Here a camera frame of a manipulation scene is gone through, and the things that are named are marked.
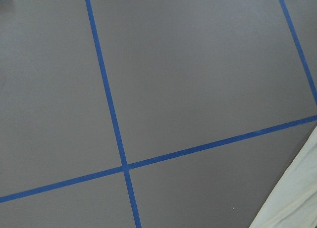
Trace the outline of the beige long-sleeve printed shirt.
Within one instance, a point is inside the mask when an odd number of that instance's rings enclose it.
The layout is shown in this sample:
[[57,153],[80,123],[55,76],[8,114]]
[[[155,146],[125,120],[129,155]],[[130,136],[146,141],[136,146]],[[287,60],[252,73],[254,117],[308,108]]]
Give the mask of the beige long-sleeve printed shirt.
[[252,221],[252,228],[317,226],[317,130],[286,169]]

